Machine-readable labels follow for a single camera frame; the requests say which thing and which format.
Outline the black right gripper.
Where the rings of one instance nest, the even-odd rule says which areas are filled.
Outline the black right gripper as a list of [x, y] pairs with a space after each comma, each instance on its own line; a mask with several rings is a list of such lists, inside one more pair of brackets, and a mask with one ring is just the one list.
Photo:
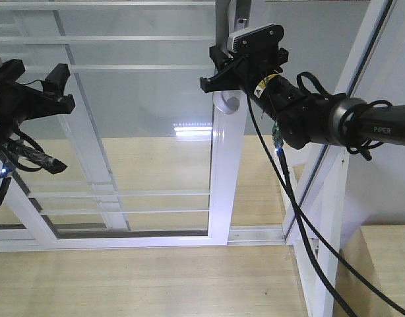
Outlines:
[[200, 78], [200, 87], [205, 93], [242, 90], [260, 99], [270, 76], [282, 72], [281, 65], [288, 61], [289, 52], [274, 45], [255, 53], [230, 57], [218, 46], [212, 46], [209, 56], [217, 74]]

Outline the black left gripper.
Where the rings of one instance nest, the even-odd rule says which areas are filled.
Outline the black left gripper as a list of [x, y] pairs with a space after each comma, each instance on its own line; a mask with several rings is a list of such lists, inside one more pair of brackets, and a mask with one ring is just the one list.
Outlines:
[[66, 63], [57, 64], [41, 81], [42, 90], [18, 83], [24, 72], [22, 60], [0, 59], [0, 132], [13, 132], [26, 120], [70, 114], [75, 108], [73, 95], [63, 96], [70, 77]]

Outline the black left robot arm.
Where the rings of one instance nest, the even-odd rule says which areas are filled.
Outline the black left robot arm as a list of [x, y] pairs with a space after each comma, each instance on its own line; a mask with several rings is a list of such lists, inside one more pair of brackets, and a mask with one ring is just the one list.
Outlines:
[[60, 173], [67, 166], [45, 154], [37, 142], [19, 130], [19, 125], [26, 120], [73, 111], [73, 96], [64, 95], [70, 76], [68, 65], [58, 64], [41, 82], [41, 91], [16, 81], [24, 72], [20, 59], [0, 66], [0, 153], [21, 170], [36, 172], [43, 168], [52, 174]]

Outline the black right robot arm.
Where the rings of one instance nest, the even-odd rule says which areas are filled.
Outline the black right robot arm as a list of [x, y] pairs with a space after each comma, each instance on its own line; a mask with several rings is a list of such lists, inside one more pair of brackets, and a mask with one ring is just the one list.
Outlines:
[[343, 146], [354, 153], [382, 143], [405, 146], [405, 106], [386, 100], [366, 102], [344, 93], [329, 94], [308, 72], [293, 86], [281, 76], [288, 52], [277, 45], [228, 57], [218, 46], [209, 49], [217, 74], [201, 79], [204, 92], [240, 89], [278, 123], [287, 144], [301, 149], [308, 143]]

